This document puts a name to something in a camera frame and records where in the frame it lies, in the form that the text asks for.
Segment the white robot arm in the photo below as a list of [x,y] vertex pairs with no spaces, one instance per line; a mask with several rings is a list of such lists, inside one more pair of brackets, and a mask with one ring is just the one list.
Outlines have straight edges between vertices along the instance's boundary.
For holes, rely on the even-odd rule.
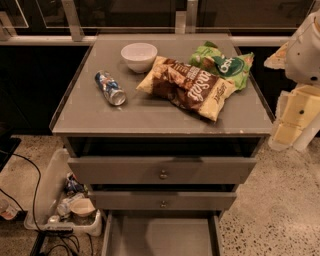
[[311,13],[264,66],[283,69],[296,82],[278,98],[268,145],[277,151],[302,151],[320,130],[320,10]]

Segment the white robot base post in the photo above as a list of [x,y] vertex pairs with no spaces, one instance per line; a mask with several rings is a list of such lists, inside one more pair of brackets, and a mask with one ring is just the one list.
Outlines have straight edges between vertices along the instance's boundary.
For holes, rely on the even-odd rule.
[[293,148],[298,151],[305,150],[319,131],[320,131],[320,113],[303,130],[299,138],[293,144]]

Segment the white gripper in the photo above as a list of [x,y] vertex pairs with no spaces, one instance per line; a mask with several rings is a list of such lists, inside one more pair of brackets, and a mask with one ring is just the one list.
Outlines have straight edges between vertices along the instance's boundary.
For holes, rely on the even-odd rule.
[[277,151],[293,147],[303,130],[320,113],[319,20],[305,20],[275,53],[264,61],[271,69],[284,69],[286,77],[301,83],[291,92],[282,91],[277,102],[268,145]]

